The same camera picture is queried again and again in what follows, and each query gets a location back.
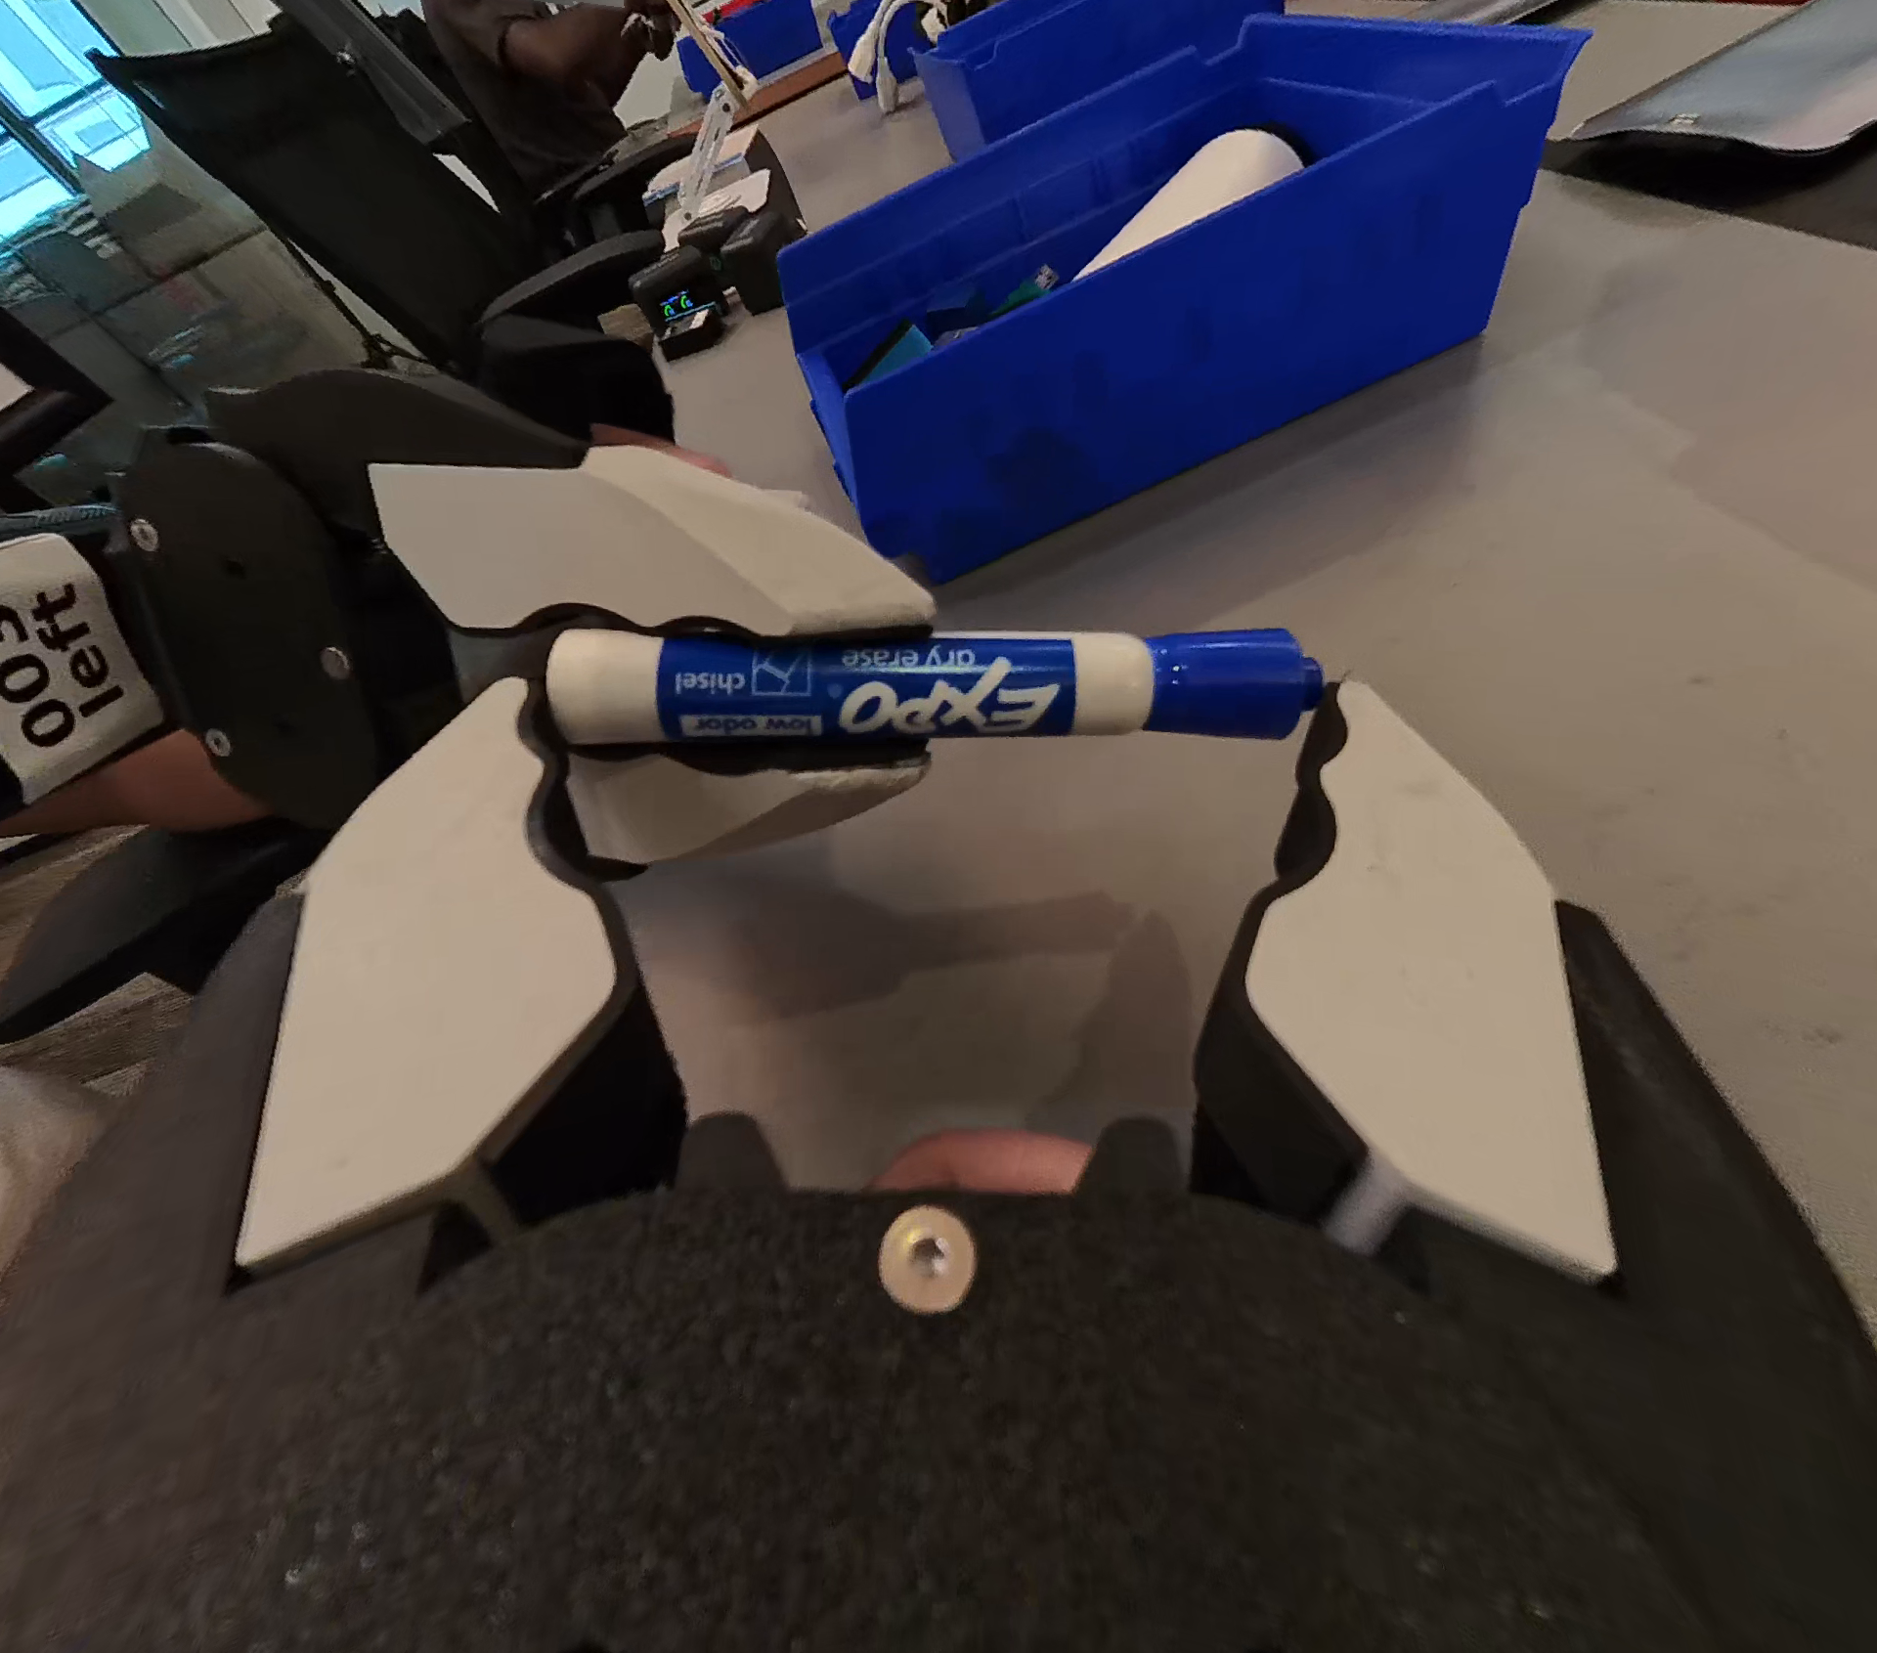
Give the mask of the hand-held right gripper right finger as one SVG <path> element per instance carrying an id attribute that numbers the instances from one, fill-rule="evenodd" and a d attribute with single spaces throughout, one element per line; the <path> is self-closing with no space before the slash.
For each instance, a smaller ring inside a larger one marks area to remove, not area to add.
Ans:
<path id="1" fill-rule="evenodd" d="M 1364 683 L 1303 737 L 1194 1091 L 1201 1196 L 1368 1257 L 1422 1220 L 1590 1286 L 1618 1271 L 1555 888 Z"/>

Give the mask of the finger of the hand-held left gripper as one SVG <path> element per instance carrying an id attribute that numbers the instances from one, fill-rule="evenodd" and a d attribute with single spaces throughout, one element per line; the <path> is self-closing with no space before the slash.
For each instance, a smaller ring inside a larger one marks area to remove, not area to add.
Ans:
<path id="1" fill-rule="evenodd" d="M 855 821 L 930 772 L 928 749 L 578 747 L 558 794 L 558 856 L 572 868 L 722 860 Z"/>
<path id="2" fill-rule="evenodd" d="M 595 612 L 638 632 L 761 638 L 926 632 L 928 589 L 799 493 L 648 448 L 574 470 L 376 464 L 388 550 L 462 632 Z"/>

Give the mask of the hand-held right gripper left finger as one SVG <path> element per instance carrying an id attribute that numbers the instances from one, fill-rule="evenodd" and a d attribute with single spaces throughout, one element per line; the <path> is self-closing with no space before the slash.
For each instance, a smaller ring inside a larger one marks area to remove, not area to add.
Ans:
<path id="1" fill-rule="evenodd" d="M 505 679 L 341 827 L 300 894 L 235 1265 L 425 1212 L 525 1230 L 494 1171 L 625 1009 L 621 917 L 548 837 L 542 692 Z"/>

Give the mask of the blue whiteboard marker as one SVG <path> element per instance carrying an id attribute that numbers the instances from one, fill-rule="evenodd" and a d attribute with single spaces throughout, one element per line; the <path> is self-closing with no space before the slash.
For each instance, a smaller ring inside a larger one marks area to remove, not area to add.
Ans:
<path id="1" fill-rule="evenodd" d="M 861 749 L 1174 733 L 1282 741 L 1323 704 L 1287 632 L 937 634 L 759 645 L 564 634 L 546 700 L 576 747 Z"/>

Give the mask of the blue black whiteboard eraser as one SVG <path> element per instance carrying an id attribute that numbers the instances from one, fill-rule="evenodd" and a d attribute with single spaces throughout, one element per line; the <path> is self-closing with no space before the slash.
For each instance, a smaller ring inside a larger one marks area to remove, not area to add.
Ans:
<path id="1" fill-rule="evenodd" d="M 918 323 L 902 323 L 894 327 L 861 362 L 857 372 L 844 382 L 844 393 L 851 395 L 859 388 L 894 376 L 900 370 L 906 370 L 914 364 L 924 362 L 930 354 L 935 352 L 928 331 Z"/>

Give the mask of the blue plastic bin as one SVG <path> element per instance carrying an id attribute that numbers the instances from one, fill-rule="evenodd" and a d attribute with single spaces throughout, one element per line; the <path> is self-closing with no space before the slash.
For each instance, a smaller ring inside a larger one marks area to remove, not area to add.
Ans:
<path id="1" fill-rule="evenodd" d="M 1285 0 L 1004 0 L 949 30 L 918 75 L 949 157 L 965 163 L 1127 77 L 1231 51 Z"/>
<path id="2" fill-rule="evenodd" d="M 867 542 L 957 581 L 1491 325 L 1588 32 L 1248 18 L 781 259 Z M 1207 141 L 1303 175 L 1076 282 Z M 844 393 L 918 323 L 935 352 Z"/>

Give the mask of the person's left forearm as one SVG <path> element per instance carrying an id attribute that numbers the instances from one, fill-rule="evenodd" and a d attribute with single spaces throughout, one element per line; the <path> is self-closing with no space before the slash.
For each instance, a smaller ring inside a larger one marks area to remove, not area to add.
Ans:
<path id="1" fill-rule="evenodd" d="M 271 808 L 235 788 L 198 735 L 173 731 L 5 815 L 3 837 L 128 827 L 208 833 L 269 819 Z"/>

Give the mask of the black device green display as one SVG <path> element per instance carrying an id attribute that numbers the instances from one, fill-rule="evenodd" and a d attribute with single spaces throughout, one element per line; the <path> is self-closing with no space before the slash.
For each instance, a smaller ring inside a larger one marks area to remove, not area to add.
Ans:
<path id="1" fill-rule="evenodd" d="M 715 350 L 728 335 L 730 302 L 709 268 L 670 257 L 630 282 L 628 296 L 652 331 L 654 348 L 677 364 Z"/>

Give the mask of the black box device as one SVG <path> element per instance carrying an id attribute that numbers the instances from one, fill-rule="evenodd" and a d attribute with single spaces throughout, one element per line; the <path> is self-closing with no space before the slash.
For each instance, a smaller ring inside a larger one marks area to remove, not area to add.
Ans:
<path id="1" fill-rule="evenodd" d="M 806 227 L 795 212 L 767 208 L 742 216 L 740 227 L 728 235 L 718 255 L 722 288 L 752 317 L 785 309 L 781 259 L 804 237 Z"/>

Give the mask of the wooden stick white stand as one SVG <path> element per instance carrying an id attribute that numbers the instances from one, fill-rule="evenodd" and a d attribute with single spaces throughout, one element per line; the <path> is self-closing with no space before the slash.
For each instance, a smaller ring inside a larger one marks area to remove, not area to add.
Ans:
<path id="1" fill-rule="evenodd" d="M 681 32 L 709 61 L 718 85 L 697 130 L 697 139 L 675 196 L 679 220 L 693 223 L 703 210 L 724 145 L 732 137 L 738 118 L 750 114 L 758 79 L 738 63 L 716 30 L 703 22 L 691 0 L 664 3 L 675 16 Z"/>

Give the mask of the small blue bin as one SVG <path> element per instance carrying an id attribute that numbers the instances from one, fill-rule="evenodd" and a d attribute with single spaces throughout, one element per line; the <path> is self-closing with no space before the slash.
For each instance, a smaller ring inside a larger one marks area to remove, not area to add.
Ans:
<path id="1" fill-rule="evenodd" d="M 883 3 L 885 0 L 842 0 L 826 9 L 824 24 L 828 40 L 844 63 L 853 61 L 855 50 L 875 26 Z M 898 85 L 908 85 L 920 77 L 918 57 L 932 50 L 924 16 L 924 10 L 914 5 L 896 12 L 896 20 L 887 30 L 885 57 Z"/>
<path id="2" fill-rule="evenodd" d="M 758 83 L 810 63 L 828 46 L 814 0 L 728 0 L 705 14 L 705 24 Z"/>

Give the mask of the white device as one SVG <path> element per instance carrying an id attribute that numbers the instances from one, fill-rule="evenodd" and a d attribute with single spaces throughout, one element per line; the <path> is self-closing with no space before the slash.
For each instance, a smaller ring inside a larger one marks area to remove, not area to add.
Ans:
<path id="1" fill-rule="evenodd" d="M 1268 192 L 1315 163 L 1307 143 L 1276 128 L 1244 128 L 1207 141 L 1076 274 L 1076 282 Z"/>

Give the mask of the dark flat mat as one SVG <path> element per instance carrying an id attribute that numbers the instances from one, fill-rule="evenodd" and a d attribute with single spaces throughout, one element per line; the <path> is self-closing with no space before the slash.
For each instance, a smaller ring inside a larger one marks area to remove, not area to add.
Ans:
<path id="1" fill-rule="evenodd" d="M 1590 40 L 1553 141 L 1714 141 L 1811 159 L 1874 132 L 1876 0 L 1606 0 L 1573 24 Z"/>

